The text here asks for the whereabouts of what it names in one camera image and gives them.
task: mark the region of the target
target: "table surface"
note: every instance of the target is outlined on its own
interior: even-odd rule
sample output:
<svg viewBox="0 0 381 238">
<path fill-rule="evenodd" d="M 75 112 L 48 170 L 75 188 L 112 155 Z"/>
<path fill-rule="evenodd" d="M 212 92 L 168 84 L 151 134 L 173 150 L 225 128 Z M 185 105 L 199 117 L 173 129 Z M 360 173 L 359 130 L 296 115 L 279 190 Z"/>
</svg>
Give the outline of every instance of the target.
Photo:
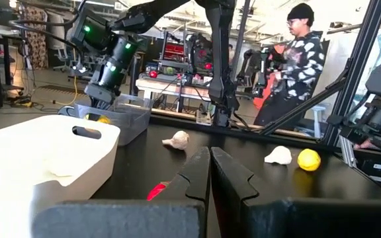
<svg viewBox="0 0 381 238">
<path fill-rule="evenodd" d="M 187 130 L 190 136 L 184 151 L 169 149 L 161 144 L 179 128 L 150 124 L 146 132 L 130 144 L 119 147 L 111 178 L 94 194 L 96 199 L 146 199 L 158 183 L 171 180 L 202 146 L 221 147 L 233 158 L 273 186 L 287 190 L 290 196 L 338 198 L 348 200 L 381 199 L 381 188 L 349 168 L 329 153 L 318 151 L 321 167 L 314 173 L 298 168 L 296 158 L 304 148 L 289 148 L 294 158 L 287 166 L 264 163 L 264 157 L 277 145 Z M 208 212 L 208 236 L 219 237 L 217 217 L 212 197 Z"/>
<path fill-rule="evenodd" d="M 136 80 L 137 88 L 144 87 L 147 89 L 153 89 L 158 91 L 166 91 L 171 93 L 179 93 L 180 87 L 175 83 L 172 83 L 168 86 L 167 82 L 160 82 L 151 79 L 138 79 Z M 210 95 L 208 94 L 208 89 L 195 89 L 194 87 L 185 86 L 182 87 L 182 94 L 184 95 L 192 95 L 199 97 L 198 93 L 206 100 L 209 100 Z"/>
</svg>

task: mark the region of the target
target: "fluorescent light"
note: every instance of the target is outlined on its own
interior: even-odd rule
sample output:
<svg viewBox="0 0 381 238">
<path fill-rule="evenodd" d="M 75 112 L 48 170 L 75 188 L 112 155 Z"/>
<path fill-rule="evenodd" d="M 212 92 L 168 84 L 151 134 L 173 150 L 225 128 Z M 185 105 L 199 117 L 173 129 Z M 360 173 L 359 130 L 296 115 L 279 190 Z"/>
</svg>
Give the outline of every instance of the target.
<svg viewBox="0 0 381 238">
<path fill-rule="evenodd" d="M 10 7 L 16 8 L 17 7 L 17 1 L 16 0 L 10 0 L 9 1 Z"/>
<path fill-rule="evenodd" d="M 80 3 L 82 0 L 70 0 L 70 1 L 75 1 L 75 2 Z M 113 4 L 108 4 L 108 3 L 98 3 L 98 2 L 94 2 L 94 1 L 86 1 L 86 3 L 92 4 L 92 5 L 104 6 L 104 7 L 114 7 Z"/>
</svg>

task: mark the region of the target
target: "yellow cable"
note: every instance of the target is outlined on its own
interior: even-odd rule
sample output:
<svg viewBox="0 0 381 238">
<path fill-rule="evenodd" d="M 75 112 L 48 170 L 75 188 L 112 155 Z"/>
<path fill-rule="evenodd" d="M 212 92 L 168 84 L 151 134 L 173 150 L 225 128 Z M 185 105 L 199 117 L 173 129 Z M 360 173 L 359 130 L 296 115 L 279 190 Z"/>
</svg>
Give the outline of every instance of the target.
<svg viewBox="0 0 381 238">
<path fill-rule="evenodd" d="M 69 102 L 69 103 L 61 103 L 61 102 L 57 102 L 57 101 L 54 101 L 56 104 L 58 104 L 58 105 L 62 105 L 62 106 L 68 106 L 68 105 L 71 105 L 71 104 L 73 104 L 75 101 L 76 101 L 76 98 L 77 98 L 77 76 L 75 76 L 74 77 L 74 99 L 71 101 L 71 102 Z"/>
</svg>

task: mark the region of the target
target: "black table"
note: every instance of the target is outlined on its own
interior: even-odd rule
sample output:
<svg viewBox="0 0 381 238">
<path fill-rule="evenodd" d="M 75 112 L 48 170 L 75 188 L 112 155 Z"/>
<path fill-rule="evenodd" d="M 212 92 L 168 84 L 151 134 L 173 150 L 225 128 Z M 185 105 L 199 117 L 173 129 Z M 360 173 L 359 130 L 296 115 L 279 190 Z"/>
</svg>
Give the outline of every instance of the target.
<svg viewBox="0 0 381 238">
<path fill-rule="evenodd" d="M 0 34 L 0 44 L 3 45 L 3 49 L 4 49 L 5 85 L 3 85 L 3 88 L 6 91 L 23 90 L 23 87 L 11 85 L 9 40 L 21 40 L 21 37 L 16 35 L 10 35 L 10 34 Z"/>
<path fill-rule="evenodd" d="M 336 156 L 318 151 L 322 163 L 314 173 L 298 168 L 296 158 L 305 148 L 289 148 L 294 158 L 288 166 L 264 163 L 264 157 L 276 146 L 244 141 L 203 132 L 189 131 L 190 142 L 185 151 L 163 147 L 180 130 L 151 124 L 146 132 L 124 147 L 119 147 L 111 178 L 94 194 L 96 199 L 146 199 L 158 183 L 171 180 L 188 157 L 202 146 L 221 147 L 256 175 L 273 186 L 288 191 L 289 196 L 338 198 L 345 200 L 381 199 L 381 187 L 362 173 L 349 168 Z M 208 212 L 208 237 L 220 232 L 212 196 Z"/>
</svg>

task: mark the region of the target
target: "black beanie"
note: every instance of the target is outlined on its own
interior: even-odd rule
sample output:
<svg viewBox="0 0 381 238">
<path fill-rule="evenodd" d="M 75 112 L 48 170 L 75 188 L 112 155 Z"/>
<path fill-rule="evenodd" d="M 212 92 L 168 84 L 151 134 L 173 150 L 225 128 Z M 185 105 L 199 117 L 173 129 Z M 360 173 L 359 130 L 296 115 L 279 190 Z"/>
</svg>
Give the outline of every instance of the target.
<svg viewBox="0 0 381 238">
<path fill-rule="evenodd" d="M 314 22 L 314 12 L 309 5 L 301 3 L 290 10 L 288 20 L 290 19 L 308 19 L 307 25 L 312 26 Z"/>
</svg>

